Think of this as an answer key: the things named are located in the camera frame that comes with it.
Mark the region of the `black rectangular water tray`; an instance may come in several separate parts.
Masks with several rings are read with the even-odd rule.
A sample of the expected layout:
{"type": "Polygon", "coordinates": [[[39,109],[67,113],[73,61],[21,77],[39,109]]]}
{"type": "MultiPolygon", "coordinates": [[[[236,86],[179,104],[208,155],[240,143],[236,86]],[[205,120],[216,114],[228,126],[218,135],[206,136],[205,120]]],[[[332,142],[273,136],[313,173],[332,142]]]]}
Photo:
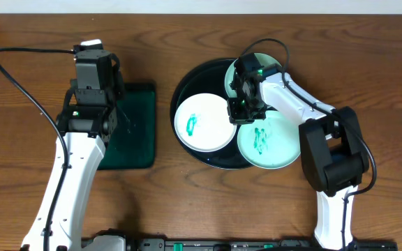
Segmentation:
{"type": "Polygon", "coordinates": [[[152,82],[125,84],[117,102],[117,126],[100,170],[147,169],[156,154],[156,89],[152,82]]]}

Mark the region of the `mint green plate front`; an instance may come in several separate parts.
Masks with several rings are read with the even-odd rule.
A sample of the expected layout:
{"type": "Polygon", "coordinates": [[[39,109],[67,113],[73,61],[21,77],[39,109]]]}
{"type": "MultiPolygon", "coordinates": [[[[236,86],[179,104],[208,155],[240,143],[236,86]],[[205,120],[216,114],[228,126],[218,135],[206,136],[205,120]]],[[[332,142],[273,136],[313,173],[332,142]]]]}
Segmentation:
{"type": "Polygon", "coordinates": [[[297,127],[277,111],[267,111],[266,118],[242,125],[237,135],[242,156],[263,169],[280,169],[300,156],[297,127]]]}

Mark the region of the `white plate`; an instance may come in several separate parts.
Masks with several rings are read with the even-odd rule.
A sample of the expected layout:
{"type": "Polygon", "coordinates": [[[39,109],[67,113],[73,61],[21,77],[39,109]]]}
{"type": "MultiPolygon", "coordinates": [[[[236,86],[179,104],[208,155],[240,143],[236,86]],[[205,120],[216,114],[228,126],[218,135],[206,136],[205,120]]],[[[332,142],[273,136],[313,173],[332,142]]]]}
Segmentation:
{"type": "Polygon", "coordinates": [[[224,148],[237,131],[229,121],[226,99],[211,93],[185,99],[176,110],[174,129],[183,145],[199,152],[224,148]]]}

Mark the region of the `mint green plate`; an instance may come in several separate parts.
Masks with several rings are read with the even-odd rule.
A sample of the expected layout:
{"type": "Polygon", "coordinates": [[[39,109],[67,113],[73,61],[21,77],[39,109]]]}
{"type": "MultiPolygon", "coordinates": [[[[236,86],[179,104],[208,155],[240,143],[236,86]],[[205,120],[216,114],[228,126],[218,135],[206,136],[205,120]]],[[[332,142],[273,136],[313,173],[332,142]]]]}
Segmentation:
{"type": "MultiPolygon", "coordinates": [[[[264,67],[269,66],[271,64],[275,64],[275,63],[280,65],[280,63],[274,57],[269,56],[268,54],[256,52],[255,56],[256,56],[257,60],[259,61],[259,63],[264,67]]],[[[229,98],[236,98],[237,97],[236,91],[232,90],[232,88],[230,86],[232,81],[233,81],[234,74],[235,74],[234,64],[235,64],[236,61],[237,60],[235,59],[230,64],[230,66],[228,67],[228,69],[226,71],[225,79],[224,79],[225,92],[227,94],[227,97],[229,97],[229,98]]]]}
{"type": "Polygon", "coordinates": [[[266,118],[242,125],[237,135],[242,156],[263,169],[280,169],[300,156],[297,127],[277,111],[267,111],[266,118]]]}

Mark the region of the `mint green plate rear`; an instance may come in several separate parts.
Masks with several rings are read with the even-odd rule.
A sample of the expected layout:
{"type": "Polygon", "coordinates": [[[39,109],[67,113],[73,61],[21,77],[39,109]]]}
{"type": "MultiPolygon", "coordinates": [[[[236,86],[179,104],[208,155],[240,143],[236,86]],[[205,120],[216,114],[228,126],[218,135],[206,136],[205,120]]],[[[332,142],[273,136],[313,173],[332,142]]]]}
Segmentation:
{"type": "MultiPolygon", "coordinates": [[[[280,63],[274,57],[269,56],[268,54],[256,52],[255,56],[256,56],[257,60],[259,61],[259,63],[264,67],[269,66],[271,64],[275,64],[275,63],[280,65],[280,63]]],[[[234,64],[235,64],[236,61],[237,60],[235,59],[230,64],[230,66],[228,67],[228,69],[226,71],[225,79],[224,79],[225,92],[227,94],[227,97],[229,97],[229,98],[236,98],[237,97],[236,91],[232,90],[232,88],[230,86],[232,81],[233,81],[234,74],[235,74],[234,64]]]]}

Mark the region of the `black round tray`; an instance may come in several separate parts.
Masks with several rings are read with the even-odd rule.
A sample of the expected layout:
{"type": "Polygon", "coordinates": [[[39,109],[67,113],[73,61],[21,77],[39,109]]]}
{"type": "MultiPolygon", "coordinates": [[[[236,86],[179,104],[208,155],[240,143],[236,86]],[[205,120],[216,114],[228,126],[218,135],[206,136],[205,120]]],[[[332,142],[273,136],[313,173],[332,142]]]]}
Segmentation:
{"type": "MultiPolygon", "coordinates": [[[[227,69],[234,59],[214,59],[200,64],[187,73],[175,89],[170,103],[170,122],[174,125],[177,108],[190,96],[211,93],[224,99],[228,97],[224,79],[227,69]]],[[[219,169],[245,169],[251,166],[239,151],[237,136],[223,148],[213,152],[195,151],[179,141],[183,149],[200,162],[219,169]]]]}

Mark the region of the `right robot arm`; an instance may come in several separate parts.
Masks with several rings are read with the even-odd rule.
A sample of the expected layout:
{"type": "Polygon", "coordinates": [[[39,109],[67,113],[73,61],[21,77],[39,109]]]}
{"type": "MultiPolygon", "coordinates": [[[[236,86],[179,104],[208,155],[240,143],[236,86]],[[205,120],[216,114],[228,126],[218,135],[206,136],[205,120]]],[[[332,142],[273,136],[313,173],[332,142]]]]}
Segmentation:
{"type": "Polygon", "coordinates": [[[344,250],[353,240],[350,223],[353,197],[362,175],[374,166],[362,138],[355,111],[336,109],[303,90],[286,67],[269,55],[238,57],[225,76],[228,115],[232,124],[250,128],[281,115],[281,133],[296,143],[306,180],[317,192],[318,221],[314,236],[319,246],[344,250]]]}

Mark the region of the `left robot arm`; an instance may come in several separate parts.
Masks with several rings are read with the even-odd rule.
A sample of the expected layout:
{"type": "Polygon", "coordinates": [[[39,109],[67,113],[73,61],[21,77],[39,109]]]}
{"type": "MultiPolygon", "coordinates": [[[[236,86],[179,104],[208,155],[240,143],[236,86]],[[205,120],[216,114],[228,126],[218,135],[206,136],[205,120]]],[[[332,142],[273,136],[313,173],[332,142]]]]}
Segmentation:
{"type": "Polygon", "coordinates": [[[52,173],[22,250],[83,250],[89,193],[117,126],[117,101],[124,94],[119,59],[99,39],[74,50],[77,77],[57,117],[52,173]]]}

